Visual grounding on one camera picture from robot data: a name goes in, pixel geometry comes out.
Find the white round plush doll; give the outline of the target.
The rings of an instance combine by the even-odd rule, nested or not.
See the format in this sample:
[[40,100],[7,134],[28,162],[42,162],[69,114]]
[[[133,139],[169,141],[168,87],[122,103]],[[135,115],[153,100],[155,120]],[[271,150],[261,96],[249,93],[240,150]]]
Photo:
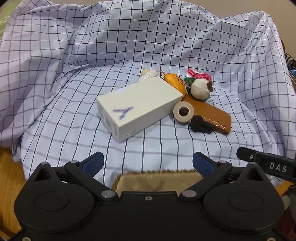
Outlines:
[[199,101],[206,101],[214,90],[212,80],[205,78],[186,77],[184,82],[187,84],[187,93]]

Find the orange pouch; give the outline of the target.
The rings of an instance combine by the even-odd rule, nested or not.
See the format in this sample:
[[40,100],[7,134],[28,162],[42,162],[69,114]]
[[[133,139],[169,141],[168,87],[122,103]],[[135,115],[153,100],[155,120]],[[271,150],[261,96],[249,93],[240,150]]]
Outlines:
[[178,90],[183,95],[183,97],[187,95],[185,83],[177,74],[165,73],[163,70],[161,70],[160,77],[163,78],[166,83]]

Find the white packaged cotton pad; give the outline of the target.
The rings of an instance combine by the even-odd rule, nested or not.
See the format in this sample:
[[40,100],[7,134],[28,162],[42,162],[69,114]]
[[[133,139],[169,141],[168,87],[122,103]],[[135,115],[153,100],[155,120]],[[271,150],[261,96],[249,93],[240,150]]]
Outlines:
[[140,78],[139,82],[146,80],[147,78],[154,78],[158,76],[158,71],[156,70],[149,70],[149,69],[143,69],[140,72]]

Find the pink white knitted cloth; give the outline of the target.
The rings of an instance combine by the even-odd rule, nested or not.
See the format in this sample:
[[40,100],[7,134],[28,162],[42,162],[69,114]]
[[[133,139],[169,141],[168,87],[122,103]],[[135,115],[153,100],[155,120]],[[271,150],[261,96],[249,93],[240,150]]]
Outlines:
[[187,73],[191,78],[205,79],[207,81],[212,81],[212,77],[207,73],[196,72],[191,68],[188,69]]

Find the woven basket with liner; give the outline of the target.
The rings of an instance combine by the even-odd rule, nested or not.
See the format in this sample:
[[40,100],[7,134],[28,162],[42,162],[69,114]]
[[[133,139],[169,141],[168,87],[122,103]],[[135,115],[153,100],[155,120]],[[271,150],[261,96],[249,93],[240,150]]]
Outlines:
[[202,175],[195,170],[129,172],[117,176],[112,185],[112,190],[119,195],[124,191],[175,191],[180,194],[202,179]]

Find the brown leather wallet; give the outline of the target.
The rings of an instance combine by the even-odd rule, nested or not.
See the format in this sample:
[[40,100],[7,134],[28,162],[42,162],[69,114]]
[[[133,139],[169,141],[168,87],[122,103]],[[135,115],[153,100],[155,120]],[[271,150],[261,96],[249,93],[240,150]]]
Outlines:
[[231,116],[227,112],[208,104],[207,102],[194,99],[187,95],[183,101],[189,102],[194,108],[194,114],[200,115],[203,120],[211,124],[215,131],[227,135],[231,131]]

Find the beige tape roll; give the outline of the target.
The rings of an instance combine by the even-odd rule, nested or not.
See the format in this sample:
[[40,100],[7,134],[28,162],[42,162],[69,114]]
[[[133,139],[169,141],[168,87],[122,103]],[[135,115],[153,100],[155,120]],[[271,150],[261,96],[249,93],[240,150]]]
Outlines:
[[188,123],[194,116],[194,108],[189,102],[181,101],[174,106],[173,115],[178,122]]

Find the white vivo phone box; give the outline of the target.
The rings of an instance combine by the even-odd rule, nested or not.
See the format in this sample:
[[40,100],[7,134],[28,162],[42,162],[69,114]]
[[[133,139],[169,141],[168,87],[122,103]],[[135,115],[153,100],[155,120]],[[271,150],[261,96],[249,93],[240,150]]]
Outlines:
[[147,78],[97,97],[98,115],[119,142],[172,113],[183,95],[160,77]]

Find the cluttered shelf tray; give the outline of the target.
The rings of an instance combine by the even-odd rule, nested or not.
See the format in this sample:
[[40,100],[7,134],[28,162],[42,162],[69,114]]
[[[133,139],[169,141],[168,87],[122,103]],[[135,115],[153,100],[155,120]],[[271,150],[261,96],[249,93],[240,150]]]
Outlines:
[[293,88],[296,89],[296,86],[295,86],[296,85],[296,82],[295,82],[295,77],[296,77],[295,59],[292,56],[290,56],[288,53],[285,52],[285,45],[282,40],[281,40],[281,43],[282,43],[282,47],[284,50],[287,67],[290,72],[290,78],[292,81],[292,85],[293,85]]

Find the lavender checked cloth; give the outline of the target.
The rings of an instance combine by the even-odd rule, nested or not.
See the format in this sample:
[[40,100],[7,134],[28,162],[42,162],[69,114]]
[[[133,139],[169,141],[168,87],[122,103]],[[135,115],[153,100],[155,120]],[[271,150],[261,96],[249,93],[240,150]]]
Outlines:
[[[170,115],[117,142],[96,97],[152,68],[210,74],[209,103],[231,115],[230,133],[194,133]],[[124,172],[191,169],[197,151],[234,166],[245,165],[239,147],[293,159],[295,91],[275,23],[263,11],[220,19],[184,1],[22,1],[1,39],[1,146],[26,178],[41,162],[101,151],[96,178],[107,186]]]

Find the green cushion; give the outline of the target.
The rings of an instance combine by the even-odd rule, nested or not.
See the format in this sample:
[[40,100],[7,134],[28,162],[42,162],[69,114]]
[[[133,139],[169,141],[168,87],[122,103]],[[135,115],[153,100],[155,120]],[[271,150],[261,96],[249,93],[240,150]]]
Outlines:
[[20,4],[21,0],[6,0],[1,1],[0,8],[0,39],[3,37],[6,24],[12,15],[13,11]]

